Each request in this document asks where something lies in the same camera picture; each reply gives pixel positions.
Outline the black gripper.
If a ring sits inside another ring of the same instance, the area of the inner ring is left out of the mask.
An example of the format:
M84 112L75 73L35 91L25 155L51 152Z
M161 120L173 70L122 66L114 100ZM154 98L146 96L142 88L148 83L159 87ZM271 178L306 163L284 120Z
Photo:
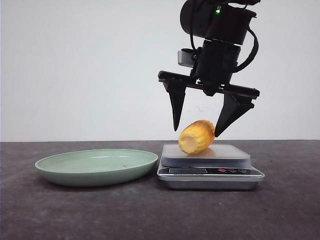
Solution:
M230 84L238 66L241 47L222 41L205 40L197 50L190 75L160 71L158 79L169 94L173 129L177 131L181 119L186 88L202 90L207 96L225 94L223 107L215 126L214 136L218 137L233 122L254 108L252 99L260 96L255 88Z

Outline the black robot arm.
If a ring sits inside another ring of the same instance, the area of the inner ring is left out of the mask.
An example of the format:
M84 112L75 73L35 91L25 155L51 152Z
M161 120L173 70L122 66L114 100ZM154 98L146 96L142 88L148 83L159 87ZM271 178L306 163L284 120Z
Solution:
M233 122L254 108L253 99L260 92L231 84L231 78L247 67L255 58L259 42L250 29L257 16L247 9L256 0L238 0L240 7L231 6L231 0L187 0L180 11L180 25L190 39L204 39L201 47L192 46L178 51L178 64L191 68L189 75L160 71L158 80L168 92L173 114L173 127L179 126L186 88L202 90L207 96L224 95L224 102L214 136L218 137ZM254 36L253 48L247 59L239 64L238 57L246 34Z

